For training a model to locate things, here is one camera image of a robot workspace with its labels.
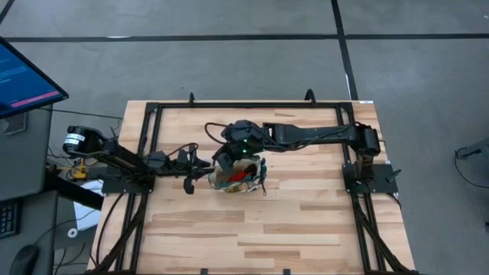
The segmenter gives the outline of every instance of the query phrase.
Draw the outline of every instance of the wooden tabletop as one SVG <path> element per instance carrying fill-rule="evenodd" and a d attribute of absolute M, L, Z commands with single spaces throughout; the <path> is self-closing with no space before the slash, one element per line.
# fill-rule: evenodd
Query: wooden tabletop
<path fill-rule="evenodd" d="M 355 119 L 380 132 L 374 104 L 352 102 Z M 136 151 L 145 101 L 128 102 L 120 144 Z M 219 144 L 207 137 L 206 122 L 228 124 L 247 119 L 289 123 L 298 127 L 336 126 L 334 110 L 324 108 L 178 108 L 164 109 L 157 150 L 170 152 L 182 144 L 199 144 L 198 156 L 209 160 Z M 154 118 L 150 121 L 148 138 Z M 221 128 L 210 128 L 219 137 Z M 387 160 L 385 148 L 375 162 Z M 257 192 L 227 194 L 195 183 L 194 195 L 183 191 L 183 179 L 158 178 L 149 196 L 138 273 L 363 273 L 350 195 L 345 191 L 339 144 L 309 146 L 284 154 L 265 152 L 267 196 Z M 105 197 L 101 225 L 117 194 Z M 398 204 L 374 194 L 381 237 L 408 268 L 414 268 Z M 127 195 L 115 207 L 103 235 L 101 255 L 121 234 Z M 96 240 L 101 226 L 97 228 Z M 376 268 L 373 245 L 372 268 Z M 92 247 L 95 256 L 96 241 Z M 132 239 L 128 242 L 128 267 Z"/>

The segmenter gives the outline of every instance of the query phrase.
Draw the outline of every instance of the computer monitor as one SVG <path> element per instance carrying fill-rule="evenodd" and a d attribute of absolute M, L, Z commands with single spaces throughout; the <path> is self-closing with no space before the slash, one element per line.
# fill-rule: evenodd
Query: computer monitor
<path fill-rule="evenodd" d="M 64 99 L 68 93 L 0 37 L 0 118 Z"/>

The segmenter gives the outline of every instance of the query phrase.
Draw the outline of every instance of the white paper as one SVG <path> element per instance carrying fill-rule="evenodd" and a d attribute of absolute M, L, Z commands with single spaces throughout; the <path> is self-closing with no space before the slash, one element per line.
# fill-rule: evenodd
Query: white paper
<path fill-rule="evenodd" d="M 102 194 L 103 180 L 94 180 L 81 185 L 84 189 L 90 189 L 90 191 L 95 192 L 99 195 Z M 90 207 L 79 204 L 78 202 L 73 202 L 75 207 L 75 217 L 76 217 L 76 227 L 78 231 L 83 231 L 87 228 L 91 228 L 99 223 L 100 211 L 93 211 Z"/>

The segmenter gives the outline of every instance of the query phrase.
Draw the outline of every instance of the red object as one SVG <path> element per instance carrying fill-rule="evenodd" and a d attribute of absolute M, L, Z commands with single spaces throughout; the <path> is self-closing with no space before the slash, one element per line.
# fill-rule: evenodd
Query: red object
<path fill-rule="evenodd" d="M 246 172 L 236 173 L 228 179 L 228 183 L 235 182 L 235 181 L 242 181 L 247 175 L 251 175 L 251 173 L 246 173 Z"/>

